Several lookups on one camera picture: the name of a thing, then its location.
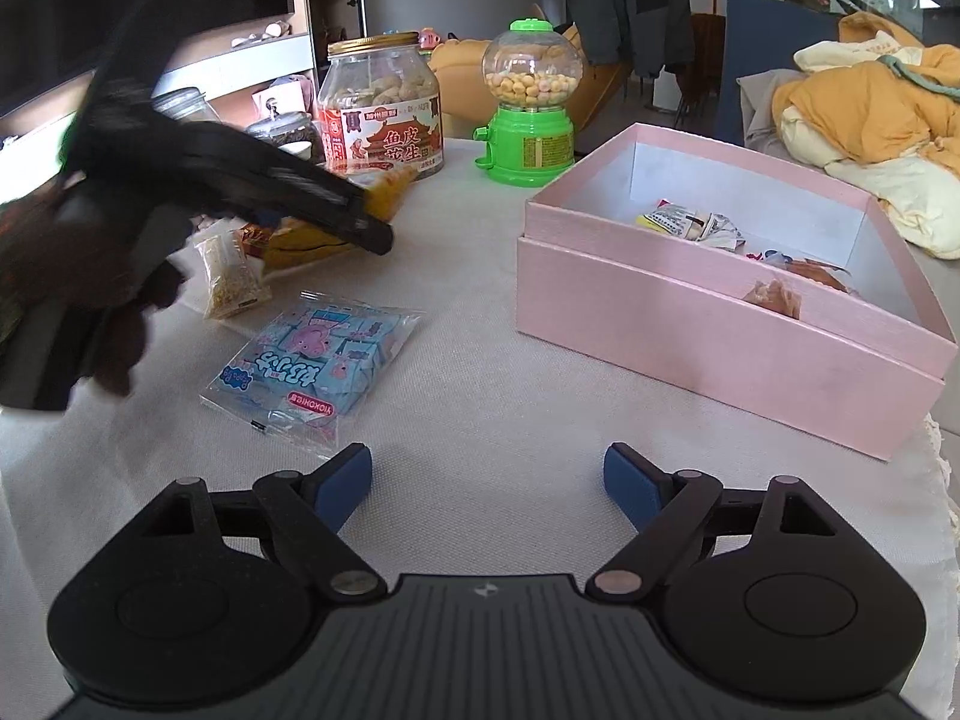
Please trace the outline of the yellow panda snack packet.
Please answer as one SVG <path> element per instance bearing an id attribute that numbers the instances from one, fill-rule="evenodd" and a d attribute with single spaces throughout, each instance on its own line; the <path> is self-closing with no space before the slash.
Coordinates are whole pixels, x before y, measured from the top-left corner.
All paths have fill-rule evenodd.
<path id="1" fill-rule="evenodd" d="M 364 192 L 364 215 L 384 224 L 394 221 L 416 179 L 418 169 L 413 166 L 387 171 L 371 169 L 348 177 Z M 296 216 L 285 216 L 270 224 L 245 224 L 238 236 L 242 252 L 260 262 L 264 275 L 322 262 L 356 249 L 356 244 L 342 236 L 342 226 L 319 226 Z"/>

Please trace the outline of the blue pink candy bag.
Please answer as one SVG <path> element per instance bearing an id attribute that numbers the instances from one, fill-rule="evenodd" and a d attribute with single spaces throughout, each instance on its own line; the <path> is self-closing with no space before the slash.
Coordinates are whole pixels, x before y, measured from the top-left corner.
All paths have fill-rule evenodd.
<path id="1" fill-rule="evenodd" d="M 304 291 L 220 369 L 202 400 L 330 457 L 420 322 L 418 310 Z"/>

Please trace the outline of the small seed snack packet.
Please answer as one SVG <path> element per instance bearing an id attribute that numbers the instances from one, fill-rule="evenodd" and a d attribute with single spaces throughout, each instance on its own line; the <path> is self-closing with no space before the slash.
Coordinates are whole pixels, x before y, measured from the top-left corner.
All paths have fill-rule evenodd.
<path id="1" fill-rule="evenodd" d="M 229 319 L 272 297 L 242 247 L 239 229 L 203 239 L 195 250 L 205 271 L 207 319 Z"/>

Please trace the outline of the small glass jar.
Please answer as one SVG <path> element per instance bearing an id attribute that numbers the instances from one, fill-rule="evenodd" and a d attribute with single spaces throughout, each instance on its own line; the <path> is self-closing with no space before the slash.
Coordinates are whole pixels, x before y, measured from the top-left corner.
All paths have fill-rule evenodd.
<path id="1" fill-rule="evenodd" d="M 319 133 L 299 83 L 269 86 L 252 94 L 246 110 L 223 117 L 199 88 L 188 86 L 153 98 L 153 107 L 179 122 L 213 122 L 271 143 L 303 160 L 319 160 Z"/>

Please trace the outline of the pink gift box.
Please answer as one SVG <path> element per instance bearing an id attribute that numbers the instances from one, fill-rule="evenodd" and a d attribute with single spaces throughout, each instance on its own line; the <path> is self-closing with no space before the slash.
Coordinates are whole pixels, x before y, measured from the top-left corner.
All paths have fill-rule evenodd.
<path id="1" fill-rule="evenodd" d="M 872 195 L 643 124 L 529 200 L 516 323 L 878 460 L 932 410 L 958 353 Z"/>

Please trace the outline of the white table cloth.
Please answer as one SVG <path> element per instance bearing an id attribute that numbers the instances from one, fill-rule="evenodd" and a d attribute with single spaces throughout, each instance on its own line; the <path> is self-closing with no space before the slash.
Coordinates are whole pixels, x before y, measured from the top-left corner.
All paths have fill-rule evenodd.
<path id="1" fill-rule="evenodd" d="M 921 596 L 929 632 L 903 692 L 929 717 L 953 717 L 958 567 L 934 427 L 921 422 L 893 460 L 872 460 L 524 337 L 514 306 L 526 194 L 480 176 L 474 154 L 449 146 L 443 171 L 412 187 L 386 257 L 352 252 L 295 273 L 228 323 L 203 318 L 205 284 L 192 278 L 153 317 L 127 398 L 82 387 L 57 418 L 3 415 L 3 715 L 43 718 L 67 699 L 47 606 L 169 481 L 241 489 L 313 468 L 306 450 L 200 395 L 252 333 L 320 291 L 421 316 L 350 426 L 376 466 L 345 538 L 377 572 L 587 577 L 631 535 L 602 488 L 612 442 L 732 488 L 799 476 Z"/>

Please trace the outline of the plastic peanut jar gold lid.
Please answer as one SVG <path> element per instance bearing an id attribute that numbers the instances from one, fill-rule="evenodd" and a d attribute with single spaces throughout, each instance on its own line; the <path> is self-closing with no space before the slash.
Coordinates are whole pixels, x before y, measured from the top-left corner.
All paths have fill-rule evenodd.
<path id="1" fill-rule="evenodd" d="M 389 32 L 327 47 L 317 93 L 325 165 L 340 174 L 444 166 L 443 112 L 420 34 Z"/>

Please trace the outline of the green gumball machine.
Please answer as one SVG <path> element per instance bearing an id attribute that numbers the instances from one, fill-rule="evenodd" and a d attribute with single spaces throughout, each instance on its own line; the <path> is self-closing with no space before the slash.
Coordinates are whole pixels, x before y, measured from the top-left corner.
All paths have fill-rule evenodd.
<path id="1" fill-rule="evenodd" d="M 496 110 L 473 138 L 475 161 L 494 182 L 544 187 L 574 164 L 566 103 L 583 79 L 578 49 L 542 18 L 512 21 L 483 52 L 483 83 Z"/>

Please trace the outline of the yellow orange blanket pile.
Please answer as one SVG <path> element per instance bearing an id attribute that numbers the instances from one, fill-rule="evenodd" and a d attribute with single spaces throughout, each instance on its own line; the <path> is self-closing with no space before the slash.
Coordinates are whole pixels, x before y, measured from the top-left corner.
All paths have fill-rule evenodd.
<path id="1" fill-rule="evenodd" d="M 900 236 L 958 257 L 958 47 L 858 11 L 794 54 L 771 117 L 794 160 L 872 193 Z"/>

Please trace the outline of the dark jacket on stand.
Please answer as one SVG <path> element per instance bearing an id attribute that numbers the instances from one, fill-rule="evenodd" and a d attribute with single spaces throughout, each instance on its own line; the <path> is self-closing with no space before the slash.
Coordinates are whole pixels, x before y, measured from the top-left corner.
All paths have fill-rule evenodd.
<path id="1" fill-rule="evenodd" d="M 628 64 L 644 78 L 695 60 L 690 0 L 566 0 L 590 65 Z"/>

